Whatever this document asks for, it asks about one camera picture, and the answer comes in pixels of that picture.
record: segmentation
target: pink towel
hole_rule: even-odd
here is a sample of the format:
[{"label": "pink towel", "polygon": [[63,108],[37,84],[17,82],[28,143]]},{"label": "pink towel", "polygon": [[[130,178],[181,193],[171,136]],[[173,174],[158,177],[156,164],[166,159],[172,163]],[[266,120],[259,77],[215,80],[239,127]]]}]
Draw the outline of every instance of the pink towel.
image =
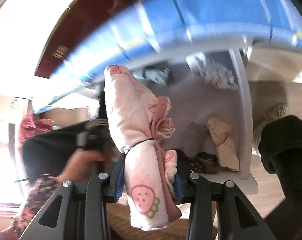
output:
[{"label": "pink towel", "polygon": [[156,140],[147,139],[169,138],[175,131],[172,120],[166,118],[170,100],[156,98],[124,66],[111,65],[104,74],[110,134],[118,150],[127,153],[130,146],[146,140],[131,148],[125,159],[131,225],[142,230],[163,228],[181,212],[166,182],[166,153]]}]

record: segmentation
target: black hair tie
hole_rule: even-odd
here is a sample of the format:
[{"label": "black hair tie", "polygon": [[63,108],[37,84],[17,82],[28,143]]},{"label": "black hair tie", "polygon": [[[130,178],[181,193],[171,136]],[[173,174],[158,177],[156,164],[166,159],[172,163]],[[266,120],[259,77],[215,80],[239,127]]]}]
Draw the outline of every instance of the black hair tie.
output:
[{"label": "black hair tie", "polygon": [[137,142],[137,143],[135,143],[135,144],[132,144],[129,148],[128,148],[128,151],[127,151],[127,153],[126,154],[128,154],[129,153],[129,151],[134,147],[134,146],[136,146],[136,145],[138,145],[138,144],[140,144],[141,142],[145,142],[145,141],[150,141],[150,140],[155,140],[154,138],[150,138],[150,139],[145,139],[145,140],[143,140],[143,141],[140,141],[140,142]]}]

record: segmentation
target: tan cloth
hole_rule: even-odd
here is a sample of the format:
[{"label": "tan cloth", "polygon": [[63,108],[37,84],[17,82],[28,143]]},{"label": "tan cloth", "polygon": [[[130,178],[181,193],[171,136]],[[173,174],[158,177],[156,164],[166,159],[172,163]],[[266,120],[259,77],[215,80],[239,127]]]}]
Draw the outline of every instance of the tan cloth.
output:
[{"label": "tan cloth", "polygon": [[238,171],[239,161],[233,138],[230,136],[231,126],[219,117],[211,117],[206,126],[210,131],[213,142],[216,144],[219,164],[232,171]]}]

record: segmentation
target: person's hand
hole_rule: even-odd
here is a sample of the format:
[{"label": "person's hand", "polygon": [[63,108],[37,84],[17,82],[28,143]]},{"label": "person's hand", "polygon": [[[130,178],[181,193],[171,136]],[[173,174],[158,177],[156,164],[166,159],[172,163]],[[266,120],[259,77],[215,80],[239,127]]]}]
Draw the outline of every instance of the person's hand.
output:
[{"label": "person's hand", "polygon": [[65,180],[71,180],[72,182],[86,181],[88,179],[86,176],[87,168],[90,162],[104,162],[104,166],[107,167],[111,161],[109,157],[103,157],[98,151],[77,149],[69,158],[62,173],[56,177],[56,180],[60,183]]}]

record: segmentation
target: white plastic bag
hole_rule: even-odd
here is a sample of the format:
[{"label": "white plastic bag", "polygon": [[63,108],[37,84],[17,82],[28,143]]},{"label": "white plastic bag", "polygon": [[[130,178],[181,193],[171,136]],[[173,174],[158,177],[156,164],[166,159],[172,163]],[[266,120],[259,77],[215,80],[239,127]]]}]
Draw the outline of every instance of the white plastic bag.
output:
[{"label": "white plastic bag", "polygon": [[232,71],[227,70],[221,63],[196,52],[186,57],[193,75],[200,75],[205,84],[219,89],[237,89]]}]

